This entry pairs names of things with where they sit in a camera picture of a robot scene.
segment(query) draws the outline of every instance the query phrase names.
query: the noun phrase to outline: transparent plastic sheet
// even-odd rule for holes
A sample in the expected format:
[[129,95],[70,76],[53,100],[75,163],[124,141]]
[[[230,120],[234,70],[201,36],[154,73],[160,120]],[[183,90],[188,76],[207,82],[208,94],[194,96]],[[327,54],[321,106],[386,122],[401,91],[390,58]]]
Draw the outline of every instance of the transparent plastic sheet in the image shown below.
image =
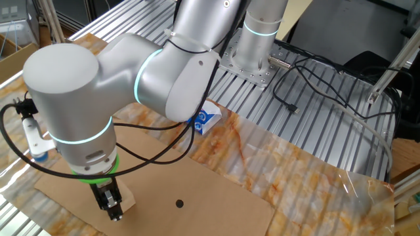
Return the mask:
[[[0,90],[0,105],[23,98],[25,91],[22,79],[13,82]],[[392,186],[335,168],[251,121],[220,109],[222,120],[205,136],[196,135],[189,157],[274,206],[276,213],[266,235],[392,235]],[[115,117],[144,126],[173,124],[140,104],[127,106]],[[45,132],[41,118],[36,118]],[[10,137],[26,150],[19,116],[11,109],[5,122]],[[182,129],[145,132],[168,144]],[[188,132],[175,148],[185,150],[189,137]],[[43,165],[50,167],[59,158],[50,151]],[[0,140],[0,194],[51,235],[101,235],[34,189],[41,175],[19,161]]]

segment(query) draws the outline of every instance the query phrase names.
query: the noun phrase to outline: table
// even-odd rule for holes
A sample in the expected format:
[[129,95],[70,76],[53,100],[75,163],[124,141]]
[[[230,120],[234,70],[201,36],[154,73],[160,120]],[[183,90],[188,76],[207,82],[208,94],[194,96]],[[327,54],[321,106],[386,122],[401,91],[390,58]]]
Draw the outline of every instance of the table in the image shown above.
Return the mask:
[[[74,43],[87,47],[94,54],[106,46],[104,41],[91,34]],[[8,89],[9,92],[0,93],[2,101],[6,102],[8,95],[22,97],[26,91],[22,79],[9,85]],[[392,186],[333,167],[249,119],[220,105],[219,108],[221,120],[205,135],[196,135],[188,156],[264,199],[275,209],[267,236],[307,235],[310,232],[315,232],[315,235],[392,235],[389,230],[394,222]],[[20,120],[12,113],[10,111],[6,116],[9,135],[19,148],[24,149],[26,141]],[[122,108],[114,117],[151,127],[174,124],[136,103]],[[42,117],[36,118],[44,133]],[[182,127],[177,127],[165,132],[134,132],[146,132],[168,144],[181,130]],[[190,135],[183,137],[174,148],[183,152]],[[125,141],[133,137],[117,132],[117,139],[130,148]],[[47,168],[61,159],[56,150],[50,150],[49,155],[49,160],[43,164]],[[0,174],[0,191],[14,206],[52,235],[94,234],[91,226],[33,189],[34,183],[44,174],[29,168],[10,151],[0,160],[12,162],[0,163],[0,168],[6,168]]]
[[[162,45],[166,40],[163,30],[173,27],[174,9],[174,4],[166,0],[126,0],[70,39],[76,40],[92,33],[110,42],[119,34],[130,32]],[[299,55],[278,47],[273,49],[273,53],[289,63],[300,58]],[[306,66],[329,81],[343,96],[351,94],[350,103],[357,107],[359,112],[374,114],[391,110],[392,104],[387,96],[380,97],[371,108],[366,105],[364,100],[370,85],[358,81],[355,89],[350,91],[353,77],[339,75],[332,68],[315,61],[308,61]],[[301,109],[300,114],[291,114],[273,99],[273,83],[284,73],[284,70],[280,70],[270,86],[259,88],[219,70],[209,97],[336,167],[384,180],[387,156],[379,141],[349,117],[338,112],[330,102],[315,95],[296,74],[291,73],[276,92],[287,102],[298,106]],[[310,77],[310,80],[319,82],[313,77]],[[334,96],[331,91],[326,91],[330,96]],[[13,94],[6,96],[5,100],[10,101],[11,96]],[[394,116],[370,119],[368,124],[375,127],[388,143],[391,143]]]

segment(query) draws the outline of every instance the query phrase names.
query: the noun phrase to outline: glowing cyan ring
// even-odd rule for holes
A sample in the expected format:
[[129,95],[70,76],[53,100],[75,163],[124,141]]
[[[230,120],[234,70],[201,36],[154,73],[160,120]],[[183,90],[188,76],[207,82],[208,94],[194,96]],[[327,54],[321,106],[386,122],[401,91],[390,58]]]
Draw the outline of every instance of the glowing cyan ring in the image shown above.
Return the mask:
[[255,32],[255,31],[253,31],[252,29],[249,29],[249,27],[247,26],[247,24],[245,24],[245,22],[243,23],[244,24],[244,26],[251,32],[251,33],[254,33],[254,34],[256,34],[256,35],[259,35],[259,36],[271,36],[271,35],[275,35],[275,34],[277,34],[277,32],[278,32],[278,30],[276,31],[276,32],[274,32],[274,33],[257,33],[257,32]]
[[57,142],[60,142],[62,144],[73,144],[73,145],[74,144],[84,144],[84,143],[90,142],[90,141],[98,138],[99,136],[103,135],[105,133],[105,131],[110,127],[111,124],[112,124],[112,117],[110,117],[110,121],[108,122],[108,124],[106,125],[106,127],[103,130],[101,130],[98,134],[96,134],[95,136],[92,136],[90,138],[87,138],[85,140],[80,140],[80,141],[65,141],[65,140],[61,140],[59,138],[54,137],[51,134],[51,132],[50,132],[50,136],[51,136],[51,138],[53,138],[54,140],[56,140]]
[[156,56],[161,51],[162,51],[162,49],[159,49],[159,50],[153,52],[151,55],[149,55],[149,57],[147,57],[147,59],[143,62],[143,65],[140,67],[140,69],[137,73],[136,81],[134,82],[134,97],[136,98],[136,101],[139,104],[141,104],[140,100],[138,99],[138,83],[140,82],[140,78],[142,77],[144,69],[146,69],[146,66],[149,64],[149,62],[152,60],[152,58],[154,56]]

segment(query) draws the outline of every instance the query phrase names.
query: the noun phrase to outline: metal mounting plate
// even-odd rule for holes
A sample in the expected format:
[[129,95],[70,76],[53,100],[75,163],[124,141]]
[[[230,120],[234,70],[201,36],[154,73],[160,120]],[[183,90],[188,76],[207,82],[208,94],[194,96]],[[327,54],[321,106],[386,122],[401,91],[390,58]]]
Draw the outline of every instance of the metal mounting plate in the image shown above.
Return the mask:
[[219,68],[233,73],[258,87],[265,88],[270,84],[271,80],[273,80],[279,68],[270,66],[266,71],[245,71],[244,69],[235,66],[235,63],[232,61],[232,53],[238,45],[241,33],[242,29],[238,29],[230,40],[228,48],[223,54]]

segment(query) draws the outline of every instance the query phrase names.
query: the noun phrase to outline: cardboard box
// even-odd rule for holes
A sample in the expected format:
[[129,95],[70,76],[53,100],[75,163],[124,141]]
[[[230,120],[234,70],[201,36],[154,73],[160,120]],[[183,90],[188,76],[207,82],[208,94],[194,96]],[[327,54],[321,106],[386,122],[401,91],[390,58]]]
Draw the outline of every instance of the cardboard box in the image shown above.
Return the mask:
[[0,50],[5,40],[6,43],[2,53],[3,59],[0,60],[0,84],[22,70],[25,61],[32,53],[38,50],[38,46],[31,43],[24,48],[18,47],[18,51],[16,52],[16,45],[12,41],[5,39],[5,36],[1,34]]

